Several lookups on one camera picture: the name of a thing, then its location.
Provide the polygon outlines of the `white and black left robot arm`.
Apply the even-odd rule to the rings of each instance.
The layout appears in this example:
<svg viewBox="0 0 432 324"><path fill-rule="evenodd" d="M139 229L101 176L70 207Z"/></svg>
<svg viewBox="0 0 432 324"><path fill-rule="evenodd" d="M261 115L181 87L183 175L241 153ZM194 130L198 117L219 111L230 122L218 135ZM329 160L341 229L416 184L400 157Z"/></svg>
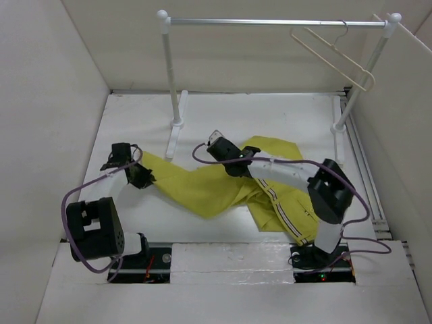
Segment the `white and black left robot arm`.
<svg viewBox="0 0 432 324"><path fill-rule="evenodd" d="M155 181L152 171L140 164L141 158L143 152L136 144L112 144L100 176L90 182L88 196L65 208L65 224L75 261L126 257L138 268L149 263L151 252L145 235L125 233L115 206L124 188L133 186L141 190Z"/></svg>

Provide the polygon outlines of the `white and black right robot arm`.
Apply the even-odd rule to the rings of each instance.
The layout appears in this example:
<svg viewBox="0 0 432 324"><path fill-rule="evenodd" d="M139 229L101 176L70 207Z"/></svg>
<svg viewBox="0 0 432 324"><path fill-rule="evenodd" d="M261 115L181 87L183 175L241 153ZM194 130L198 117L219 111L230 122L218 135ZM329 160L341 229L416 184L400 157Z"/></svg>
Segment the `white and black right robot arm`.
<svg viewBox="0 0 432 324"><path fill-rule="evenodd" d="M314 262L326 266L335 260L353 193L334 160L305 163L293 142L264 136L239 148L218 131L209 136L207 152L229 176L250 178L263 189L297 244L314 246Z"/></svg>

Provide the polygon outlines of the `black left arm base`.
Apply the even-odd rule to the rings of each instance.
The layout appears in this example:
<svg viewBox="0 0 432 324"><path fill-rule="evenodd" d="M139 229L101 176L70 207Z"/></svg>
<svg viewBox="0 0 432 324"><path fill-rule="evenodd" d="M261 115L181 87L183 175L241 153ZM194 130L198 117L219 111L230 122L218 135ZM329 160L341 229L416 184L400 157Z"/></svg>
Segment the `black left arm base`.
<svg viewBox="0 0 432 324"><path fill-rule="evenodd" d="M119 271L115 265L107 275L112 284L168 284L171 274L171 244L152 244L149 256L125 256Z"/></svg>

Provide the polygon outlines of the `yellow trousers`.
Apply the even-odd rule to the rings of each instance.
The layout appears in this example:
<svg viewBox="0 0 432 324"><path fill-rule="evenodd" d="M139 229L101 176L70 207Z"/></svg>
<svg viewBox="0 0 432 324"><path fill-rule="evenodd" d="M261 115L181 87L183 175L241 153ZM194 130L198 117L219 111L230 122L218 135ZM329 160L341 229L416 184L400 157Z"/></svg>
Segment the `yellow trousers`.
<svg viewBox="0 0 432 324"><path fill-rule="evenodd" d="M319 218L308 194L299 189L271 180L231 177L222 165L188 171L148 152L141 163L152 171L162 194L203 219L246 205L262 232L286 232L299 246L317 236Z"/></svg>

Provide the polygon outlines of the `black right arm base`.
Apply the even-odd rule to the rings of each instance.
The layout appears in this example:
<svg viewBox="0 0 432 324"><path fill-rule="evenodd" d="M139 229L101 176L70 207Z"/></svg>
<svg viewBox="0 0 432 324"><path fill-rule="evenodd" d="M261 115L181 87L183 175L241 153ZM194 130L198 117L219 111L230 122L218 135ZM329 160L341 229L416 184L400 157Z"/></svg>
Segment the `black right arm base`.
<svg viewBox="0 0 432 324"><path fill-rule="evenodd" d="M342 244L327 254L313 244L291 245L288 264L294 271L296 284L306 283L355 283L352 263L347 256L348 246Z"/></svg>

